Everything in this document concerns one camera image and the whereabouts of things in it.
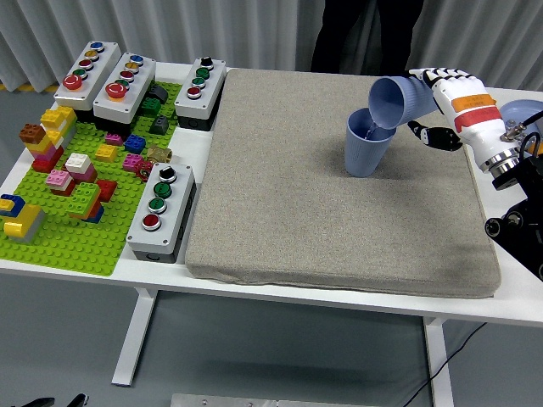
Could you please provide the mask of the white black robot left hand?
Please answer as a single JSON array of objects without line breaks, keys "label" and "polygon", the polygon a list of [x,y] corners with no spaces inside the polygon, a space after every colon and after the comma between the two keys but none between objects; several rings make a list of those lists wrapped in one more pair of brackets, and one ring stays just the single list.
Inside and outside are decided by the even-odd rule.
[{"label": "white black robot left hand", "polygon": [[[89,396],[85,393],[78,393],[68,404],[67,407],[82,407],[87,406]],[[50,407],[54,406],[56,403],[55,397],[41,397],[34,399],[26,404],[23,404],[23,407]]]}]

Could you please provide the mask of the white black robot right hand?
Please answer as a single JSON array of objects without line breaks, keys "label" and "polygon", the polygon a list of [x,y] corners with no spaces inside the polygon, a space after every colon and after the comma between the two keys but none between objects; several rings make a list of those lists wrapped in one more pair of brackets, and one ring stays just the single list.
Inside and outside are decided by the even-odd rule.
[{"label": "white black robot right hand", "polygon": [[408,73],[431,89],[452,130],[472,148],[479,168],[488,170],[491,159],[511,148],[501,140],[506,127],[496,101],[478,77],[447,68],[412,69]]}]

